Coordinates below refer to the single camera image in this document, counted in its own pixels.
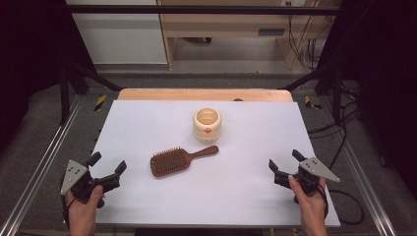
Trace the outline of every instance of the brush handle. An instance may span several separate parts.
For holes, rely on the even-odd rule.
[[[199,150],[197,152],[188,154],[187,158],[189,160],[191,160],[194,157],[199,157],[199,156],[209,155],[209,154],[215,154],[215,153],[218,153],[218,147],[217,146],[210,146],[210,147],[204,148],[202,150]]]

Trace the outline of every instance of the white tabletop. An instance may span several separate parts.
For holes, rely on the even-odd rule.
[[[192,160],[188,169],[162,178],[151,174],[157,152],[206,148],[193,136],[194,113],[212,107],[223,118],[216,155]],[[96,222],[153,227],[273,227],[300,225],[291,190],[275,185],[268,168],[295,173],[298,149],[315,156],[298,104],[259,101],[113,102],[94,151],[101,160],[90,169],[100,178],[125,160],[120,187],[105,194]],[[339,226],[328,195],[327,226]]]

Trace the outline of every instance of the wooden hairbrush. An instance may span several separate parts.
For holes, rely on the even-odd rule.
[[[215,154],[217,152],[217,146],[207,147],[195,153],[187,153],[184,149],[179,147],[165,150],[155,154],[150,159],[150,170],[155,177],[168,175],[187,169],[194,157]]]

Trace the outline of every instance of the white jar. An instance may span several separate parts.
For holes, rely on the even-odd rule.
[[[221,116],[213,108],[198,110],[193,117],[194,136],[203,144],[216,141],[221,134]]]

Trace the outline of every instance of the hand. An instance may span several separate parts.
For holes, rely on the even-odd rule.
[[[313,196],[308,197],[292,175],[288,176],[288,180],[300,205],[303,231],[309,236],[328,235],[325,226],[325,202],[322,196],[316,192]],[[320,178],[320,185],[323,189],[326,187],[325,178]]]
[[[74,197],[71,191],[68,191],[67,206],[70,213],[70,235],[71,236],[90,236],[95,233],[95,212],[97,204],[103,197],[103,187],[96,186],[85,204]]]

